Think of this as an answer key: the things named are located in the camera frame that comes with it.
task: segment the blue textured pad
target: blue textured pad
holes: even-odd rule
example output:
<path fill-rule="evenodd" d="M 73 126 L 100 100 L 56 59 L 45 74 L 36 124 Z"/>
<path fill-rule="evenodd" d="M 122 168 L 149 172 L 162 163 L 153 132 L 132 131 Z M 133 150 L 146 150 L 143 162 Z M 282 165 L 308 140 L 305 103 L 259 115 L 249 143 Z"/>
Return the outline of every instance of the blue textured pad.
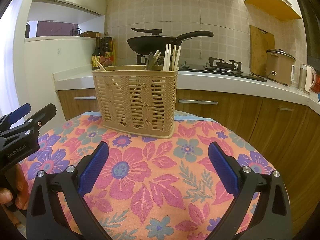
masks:
<path fill-rule="evenodd" d="M 9 116 L 9 124 L 14 124 L 17 121 L 19 121 L 22 117 L 26 116 L 29 114 L 31 111 L 31 105 L 26 103 L 23 106 L 19 107 L 17 110 L 13 111 L 10 113 Z"/>
<path fill-rule="evenodd" d="M 238 177 L 225 159 L 225 154 L 222 154 L 220 149 L 211 143 L 208 148 L 208 155 L 226 191 L 236 197 L 239 194 Z"/>
<path fill-rule="evenodd" d="M 92 191 L 93 185 L 109 157 L 108 144 L 101 144 L 93 154 L 94 156 L 79 177 L 78 193 L 81 197 Z"/>

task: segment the drawer handle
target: drawer handle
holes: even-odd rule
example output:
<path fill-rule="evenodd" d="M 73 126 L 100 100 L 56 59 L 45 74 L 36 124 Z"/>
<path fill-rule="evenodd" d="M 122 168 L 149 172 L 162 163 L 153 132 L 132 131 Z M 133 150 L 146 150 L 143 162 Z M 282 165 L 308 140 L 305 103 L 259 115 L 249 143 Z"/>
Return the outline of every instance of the drawer handle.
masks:
<path fill-rule="evenodd" d="M 199 101 L 199 100 L 179 100 L 179 103 L 204 104 L 204 105 L 217 105 L 218 104 L 218 102 L 215 102 L 215 101 Z"/>
<path fill-rule="evenodd" d="M 287 5 L 292 7 L 292 3 L 290 3 L 288 0 L 283 0 Z"/>
<path fill-rule="evenodd" d="M 284 110 L 284 111 L 293 111 L 293 109 L 291 108 L 285 108 L 285 107 L 279 107 L 280 110 Z"/>
<path fill-rule="evenodd" d="M 97 97 L 76 97 L 74 100 L 97 100 Z"/>

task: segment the black wok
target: black wok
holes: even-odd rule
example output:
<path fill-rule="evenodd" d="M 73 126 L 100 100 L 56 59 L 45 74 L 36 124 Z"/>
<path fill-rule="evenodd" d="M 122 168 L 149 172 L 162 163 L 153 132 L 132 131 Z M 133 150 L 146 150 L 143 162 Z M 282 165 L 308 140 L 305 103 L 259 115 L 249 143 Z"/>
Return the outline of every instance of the black wok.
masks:
<path fill-rule="evenodd" d="M 132 28 L 132 30 L 141 33 L 151 33 L 150 36 L 140 36 L 134 37 L 127 40 L 130 48 L 140 54 L 140 55 L 149 55 L 150 52 L 153 54 L 159 50 L 161 54 L 164 56 L 165 54 L 165 47 L 167 44 L 171 44 L 171 53 L 173 52 L 173 46 L 176 46 L 178 50 L 179 46 L 184 40 L 188 40 L 194 37 L 213 37 L 213 33 L 211 31 L 198 31 L 198 32 L 191 32 L 179 35 L 178 37 L 172 36 L 162 36 L 160 33 L 162 29 L 156 30 L 141 30 Z"/>

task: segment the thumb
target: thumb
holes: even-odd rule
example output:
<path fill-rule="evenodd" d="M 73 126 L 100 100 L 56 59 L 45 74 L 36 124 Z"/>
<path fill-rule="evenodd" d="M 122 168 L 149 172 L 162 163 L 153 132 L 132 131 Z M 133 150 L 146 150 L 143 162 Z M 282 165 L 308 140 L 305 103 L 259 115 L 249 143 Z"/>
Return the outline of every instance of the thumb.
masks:
<path fill-rule="evenodd" d="M 12 200 L 11 192 L 6 188 L 0 188 L 0 204 L 6 204 Z"/>

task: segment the basket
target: basket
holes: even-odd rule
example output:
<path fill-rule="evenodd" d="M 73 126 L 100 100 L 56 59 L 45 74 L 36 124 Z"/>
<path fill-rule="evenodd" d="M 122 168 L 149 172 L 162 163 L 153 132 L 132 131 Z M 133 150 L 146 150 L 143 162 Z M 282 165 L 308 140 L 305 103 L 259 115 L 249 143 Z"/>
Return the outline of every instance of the basket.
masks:
<path fill-rule="evenodd" d="M 103 125 L 156 138 L 174 131 L 176 71 L 146 71 L 143 65 L 110 66 L 92 72 Z"/>

